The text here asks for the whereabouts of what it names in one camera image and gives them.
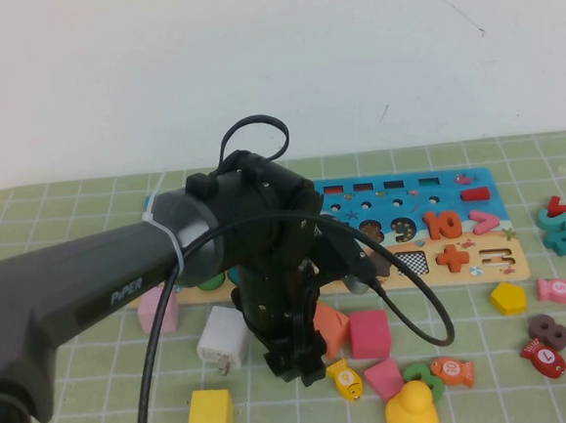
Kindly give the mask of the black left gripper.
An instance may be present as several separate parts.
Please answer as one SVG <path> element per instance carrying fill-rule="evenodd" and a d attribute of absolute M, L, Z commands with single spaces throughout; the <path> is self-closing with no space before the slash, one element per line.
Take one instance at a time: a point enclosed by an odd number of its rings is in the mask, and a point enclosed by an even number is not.
<path fill-rule="evenodd" d="M 327 344 L 314 326 L 318 291 L 310 260 L 296 266 L 263 256 L 237 267 L 234 297 L 246 324 L 265 346 L 264 360 L 286 383 L 301 378 L 305 387 L 326 377 Z"/>

